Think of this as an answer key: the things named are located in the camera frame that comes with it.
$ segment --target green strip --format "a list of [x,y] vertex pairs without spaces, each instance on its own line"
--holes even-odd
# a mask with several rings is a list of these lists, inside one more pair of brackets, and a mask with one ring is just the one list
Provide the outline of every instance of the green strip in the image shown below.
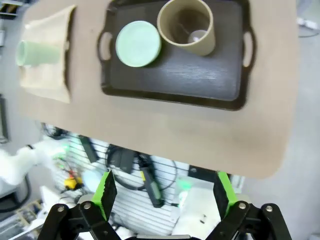
[[225,211],[225,215],[227,215],[230,207],[233,206],[238,201],[238,199],[231,185],[231,182],[229,180],[227,173],[220,171],[218,172],[218,176],[226,192],[226,197],[228,198],[228,206]]
[[101,181],[99,183],[99,186],[96,189],[95,194],[93,195],[93,197],[91,199],[91,201],[100,208],[102,216],[104,217],[105,220],[107,220],[107,217],[106,217],[106,214],[104,211],[104,207],[102,206],[101,198],[102,198],[104,191],[105,191],[105,183],[106,183],[106,179],[107,179],[108,175],[109,175],[109,172],[105,172],[103,174]]

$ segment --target tray rim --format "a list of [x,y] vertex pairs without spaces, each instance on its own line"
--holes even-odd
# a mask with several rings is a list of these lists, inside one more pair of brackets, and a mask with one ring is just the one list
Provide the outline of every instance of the tray rim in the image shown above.
[[[249,0],[220,0],[222,2],[234,2],[237,3],[242,9],[242,33],[249,33],[252,40],[252,56],[248,66],[242,66],[240,84],[238,89],[238,95],[233,100],[221,100],[215,98],[205,98],[205,97],[196,97],[188,96],[182,94],[171,94],[171,93],[159,93],[152,91],[142,91],[142,90],[126,90],[114,88],[109,81],[104,77],[107,71],[110,70],[110,59],[103,60],[100,53],[100,41],[104,33],[113,32],[113,22],[109,20],[110,15],[115,16],[119,7],[147,4],[153,2],[163,2],[167,0],[113,0],[106,11],[104,28],[101,31],[98,40],[97,40],[97,55],[101,63],[101,90],[106,95],[118,96],[118,97],[127,97],[127,98],[136,98],[136,99],[145,99],[145,100],[154,100],[162,102],[171,102],[178,104],[187,104],[200,107],[209,107],[215,109],[229,110],[229,111],[238,111],[246,103],[247,100],[247,89],[249,85],[249,75],[253,68],[254,62],[256,60],[257,54],[257,41],[254,30],[251,26],[251,15],[250,15],[250,3]],[[244,55],[245,44],[242,41],[242,55]]]

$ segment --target yellow object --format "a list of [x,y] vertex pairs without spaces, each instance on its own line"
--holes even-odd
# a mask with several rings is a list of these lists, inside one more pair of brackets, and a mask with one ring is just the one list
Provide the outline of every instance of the yellow object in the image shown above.
[[141,173],[141,178],[142,178],[142,180],[145,181],[146,178],[145,178],[144,172],[143,172],[143,171],[140,171],[140,173]]
[[78,184],[82,184],[82,178],[81,177],[77,177],[76,180],[74,178],[68,178],[66,180],[64,180],[64,186],[68,189],[75,189],[76,186]]

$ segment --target cup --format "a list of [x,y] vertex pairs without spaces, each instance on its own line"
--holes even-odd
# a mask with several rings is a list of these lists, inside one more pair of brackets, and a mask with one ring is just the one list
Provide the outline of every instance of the cup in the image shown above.
[[199,56],[216,46],[214,16],[202,0],[170,0],[159,12],[157,28],[165,41]]
[[33,41],[20,41],[16,49],[16,64],[18,66],[37,66],[40,64],[56,64],[59,62],[59,48]]

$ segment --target beige cup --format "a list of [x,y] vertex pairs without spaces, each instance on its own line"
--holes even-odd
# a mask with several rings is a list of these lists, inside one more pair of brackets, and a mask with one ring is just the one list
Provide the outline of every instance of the beige cup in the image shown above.
[[159,12],[157,28],[168,43],[199,56],[216,46],[214,16],[202,0],[171,0]]

